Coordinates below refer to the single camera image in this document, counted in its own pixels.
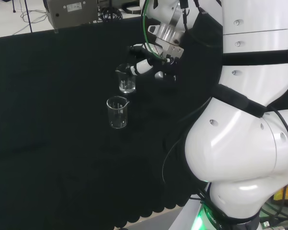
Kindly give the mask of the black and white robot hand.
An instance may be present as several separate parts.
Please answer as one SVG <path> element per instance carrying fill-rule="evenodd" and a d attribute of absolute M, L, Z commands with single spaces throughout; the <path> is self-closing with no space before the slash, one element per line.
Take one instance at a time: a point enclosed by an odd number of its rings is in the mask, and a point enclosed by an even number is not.
<path fill-rule="evenodd" d="M 177 79 L 176 66 L 183 52 L 183 48 L 171 44 L 167 44 L 165 48 L 151 43 L 130 46 L 129 53 L 141 59 L 129 67 L 130 74 L 143 76 L 151 72 L 156 80 L 175 82 Z"/>

